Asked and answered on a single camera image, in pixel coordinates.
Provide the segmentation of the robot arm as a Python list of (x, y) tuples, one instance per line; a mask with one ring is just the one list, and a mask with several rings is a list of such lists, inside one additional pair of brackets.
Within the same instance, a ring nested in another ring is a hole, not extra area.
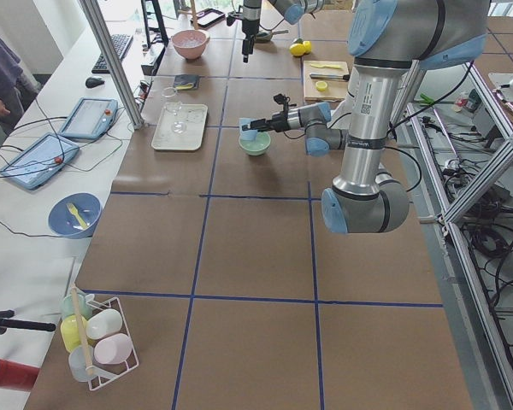
[(380, 233), (401, 226), (409, 211), (405, 188), (381, 165), (386, 133), (401, 77), (418, 61), (424, 70), (476, 59), (486, 42), (488, 1), (361, 1), (351, 23), (350, 80), (358, 83), (345, 129), (327, 126), (325, 102), (283, 110), (269, 120), (240, 127), (252, 140), (258, 131), (302, 128), (311, 155), (344, 151), (341, 171), (321, 195), (321, 213), (336, 233)]
[[(314, 14), (323, 8), (322, 0), (276, 0), (269, 3), (278, 11), (283, 19), (294, 25), (303, 15)], [(243, 63), (249, 61), (253, 54), (257, 34), (260, 32), (262, 2), (260, 0), (244, 0), (234, 11), (227, 14), (227, 25), (231, 26), (235, 21), (241, 21), (242, 33), (245, 38), (242, 42)]]

